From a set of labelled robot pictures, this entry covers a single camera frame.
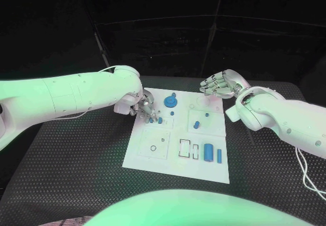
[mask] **blue object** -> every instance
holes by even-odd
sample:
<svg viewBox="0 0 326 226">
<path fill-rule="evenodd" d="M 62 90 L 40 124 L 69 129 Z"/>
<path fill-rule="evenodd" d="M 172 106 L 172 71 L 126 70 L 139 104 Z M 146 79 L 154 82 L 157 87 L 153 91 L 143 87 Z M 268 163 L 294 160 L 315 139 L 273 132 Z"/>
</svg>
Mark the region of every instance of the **blue object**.
<svg viewBox="0 0 326 226">
<path fill-rule="evenodd" d="M 203 145 L 203 160 L 205 161 L 214 161 L 214 149 L 212 144 Z"/>
<path fill-rule="evenodd" d="M 199 121 L 196 121 L 196 122 L 195 122 L 195 126 L 193 126 L 193 128 L 195 128 L 195 129 L 198 129 L 198 128 L 199 128 Z"/>
<path fill-rule="evenodd" d="M 164 106 L 166 107 L 176 107 L 177 100 L 176 100 L 176 94 L 173 93 L 166 99 L 164 99 Z"/>
<path fill-rule="evenodd" d="M 218 163 L 222 163 L 222 150 L 218 149 Z"/>
</svg>

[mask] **robotic hand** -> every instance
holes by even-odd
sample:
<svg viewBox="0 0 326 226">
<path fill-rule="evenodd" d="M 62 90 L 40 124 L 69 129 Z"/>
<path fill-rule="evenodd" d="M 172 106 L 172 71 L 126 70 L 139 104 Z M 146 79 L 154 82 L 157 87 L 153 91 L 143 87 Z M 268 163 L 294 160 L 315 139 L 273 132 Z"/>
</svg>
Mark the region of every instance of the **robotic hand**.
<svg viewBox="0 0 326 226">
<path fill-rule="evenodd" d="M 117 66 L 114 73 L 101 70 L 46 79 L 0 81 L 0 150 L 32 125 L 111 105 L 117 113 L 136 115 L 141 111 L 157 121 L 153 101 L 141 86 L 140 73 L 128 66 Z"/>
<path fill-rule="evenodd" d="M 286 100 L 270 88 L 251 87 L 229 69 L 205 79 L 199 90 L 206 96 L 237 98 L 225 111 L 232 122 L 241 119 L 254 131 L 271 128 L 283 141 L 326 158 L 326 108 Z"/>
</svg>

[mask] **black rubber mat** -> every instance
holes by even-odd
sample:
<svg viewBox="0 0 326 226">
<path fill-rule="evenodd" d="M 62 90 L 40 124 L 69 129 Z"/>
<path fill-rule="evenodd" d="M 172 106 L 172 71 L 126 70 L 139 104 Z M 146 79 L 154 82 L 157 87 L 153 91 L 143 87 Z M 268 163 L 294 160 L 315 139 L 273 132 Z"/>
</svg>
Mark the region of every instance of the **black rubber mat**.
<svg viewBox="0 0 326 226">
<path fill-rule="evenodd" d="M 198 92 L 198 78 L 141 77 L 143 86 Z M 303 100 L 286 82 L 252 81 L 287 99 Z M 235 99 L 224 100 L 224 109 Z M 326 203 L 303 186 L 294 147 L 270 129 L 254 132 L 225 116 L 229 185 L 121 167 L 134 117 L 113 107 L 81 118 L 46 122 L 0 201 L 0 224 L 35 226 L 91 216 L 120 200 L 162 189 L 195 189 L 252 200 L 326 225 Z M 304 153 L 309 175 L 326 188 L 326 160 Z"/>
</svg>

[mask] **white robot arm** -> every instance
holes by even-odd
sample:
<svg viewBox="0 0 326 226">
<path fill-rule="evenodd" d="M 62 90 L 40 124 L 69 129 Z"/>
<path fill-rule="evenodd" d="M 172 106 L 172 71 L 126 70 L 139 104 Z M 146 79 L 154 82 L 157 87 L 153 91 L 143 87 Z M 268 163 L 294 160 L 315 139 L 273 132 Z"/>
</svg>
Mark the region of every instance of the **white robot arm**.
<svg viewBox="0 0 326 226">
<path fill-rule="evenodd" d="M 326 158 L 326 108 L 286 100 L 268 88 L 251 87 L 232 70 L 212 75 L 201 86 L 206 95 L 237 97 L 235 105 L 225 111 L 232 122 L 241 119 L 254 131 L 271 128 L 283 141 Z"/>
<path fill-rule="evenodd" d="M 153 101 L 128 66 L 117 66 L 114 73 L 0 81 L 0 150 L 32 125 L 111 105 L 117 113 L 143 111 L 157 121 Z"/>
</svg>

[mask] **white board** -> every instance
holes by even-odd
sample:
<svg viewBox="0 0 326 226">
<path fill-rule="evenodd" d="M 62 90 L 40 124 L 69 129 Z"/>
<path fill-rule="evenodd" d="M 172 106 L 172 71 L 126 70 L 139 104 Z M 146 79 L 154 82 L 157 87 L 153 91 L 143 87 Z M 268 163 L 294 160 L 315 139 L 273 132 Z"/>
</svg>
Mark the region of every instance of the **white board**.
<svg viewBox="0 0 326 226">
<path fill-rule="evenodd" d="M 154 109 L 163 123 L 146 123 L 139 113 L 123 167 L 228 184 L 222 99 L 202 93 L 146 89 L 154 96 Z M 172 93 L 176 93 L 177 105 L 167 108 L 163 101 Z M 212 162 L 203 161 L 205 144 L 214 145 Z M 218 163 L 218 149 L 222 163 Z"/>
</svg>

